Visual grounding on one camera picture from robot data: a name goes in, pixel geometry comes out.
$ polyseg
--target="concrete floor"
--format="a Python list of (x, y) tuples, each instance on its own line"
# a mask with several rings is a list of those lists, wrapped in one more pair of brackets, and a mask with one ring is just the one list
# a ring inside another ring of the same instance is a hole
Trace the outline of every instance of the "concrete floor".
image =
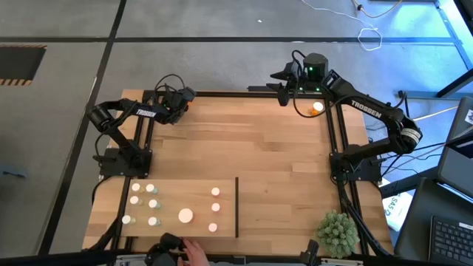
[[(108, 36), (119, 2), (62, 0), (39, 4), (35, 0), (0, 0), (0, 38)], [(349, 0), (311, 3), (356, 16)], [(367, 0), (362, 4), (371, 13), (391, 5)], [(449, 6), (450, 2), (445, 0), (443, 4)], [(452, 24), (459, 25), (463, 43), (471, 43), (455, 12), (449, 10), (448, 14)], [(449, 36), (430, 3), (403, 3), (379, 19), (358, 17), (389, 37)], [(159, 5), (152, 0), (135, 0), (126, 5), (118, 36), (356, 37), (359, 29), (357, 21), (311, 10), (297, 0), (164, 0)], [(26, 180), (0, 180), (0, 257), (35, 253), (103, 48), (104, 44), (49, 44), (32, 86), (0, 87), (0, 164), (28, 173)], [(97, 102), (118, 99), (123, 89), (151, 89), (170, 72), (181, 75), (198, 90), (245, 90), (250, 85), (271, 82), (269, 74), (282, 69), (293, 49), (324, 54), (330, 68), (358, 90), (393, 103), (398, 101), (395, 92), (399, 89), (438, 91), (466, 71), (451, 44), (383, 44), (374, 52), (365, 52), (358, 44), (115, 44)], [(457, 101), (410, 100), (409, 110), (412, 117), (418, 117), (455, 105)], [(454, 114), (447, 112), (420, 121), (424, 133), (420, 146), (444, 141)], [(377, 123), (370, 117), (365, 117), (365, 122), (368, 126)], [(368, 134), (377, 140), (384, 137), (385, 131)], [(53, 253), (81, 249), (98, 176), (97, 163), (92, 159), (97, 136), (95, 128), (89, 127)], [(101, 150), (107, 142), (105, 138), (101, 141)], [(404, 168), (422, 171), (437, 160), (433, 157)], [(387, 178), (393, 181), (413, 173), (394, 171)]]

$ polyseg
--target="human hand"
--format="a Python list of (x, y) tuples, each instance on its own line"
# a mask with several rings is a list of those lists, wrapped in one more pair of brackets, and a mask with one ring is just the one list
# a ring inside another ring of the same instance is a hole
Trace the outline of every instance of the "human hand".
[(177, 259), (177, 266), (210, 266), (207, 260), (207, 256), (204, 253), (204, 250), (199, 246), (199, 243), (195, 241), (188, 241), (187, 239), (183, 239), (184, 251), (188, 257), (189, 263), (184, 262), (183, 258), (179, 257)]

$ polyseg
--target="green succulent plant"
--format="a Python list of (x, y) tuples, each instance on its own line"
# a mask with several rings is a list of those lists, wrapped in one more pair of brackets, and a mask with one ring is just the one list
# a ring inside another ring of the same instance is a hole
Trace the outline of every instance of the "green succulent plant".
[(341, 259), (355, 252), (360, 239), (355, 222), (347, 214), (332, 211), (325, 216), (316, 229), (316, 238), (333, 258)]

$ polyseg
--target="wooden table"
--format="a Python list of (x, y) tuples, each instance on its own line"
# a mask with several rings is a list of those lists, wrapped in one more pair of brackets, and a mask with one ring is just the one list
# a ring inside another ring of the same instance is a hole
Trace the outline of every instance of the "wooden table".
[[(125, 90), (122, 96), (141, 100), (143, 91)], [(314, 102), (298, 101), (302, 111)], [(349, 143), (366, 144), (360, 111), (343, 106), (343, 112)], [(333, 117), (342, 150), (335, 108)], [(126, 137), (133, 138), (136, 122), (136, 117), (129, 117), (121, 126)], [(280, 107), (275, 98), (198, 97), (176, 125), (154, 124), (151, 146), (149, 179), (239, 177), (239, 238), (197, 238), (206, 253), (298, 256), (325, 214), (340, 211), (337, 189), (329, 178), (327, 117), (299, 117), (292, 103)], [(378, 189), (368, 182), (357, 186), (364, 221), (392, 253)], [(113, 222), (122, 187), (123, 178), (113, 177), (98, 188), (84, 248), (95, 244)], [(157, 237), (139, 237), (132, 249), (146, 252), (157, 242)], [(319, 255), (325, 254), (321, 248)]]

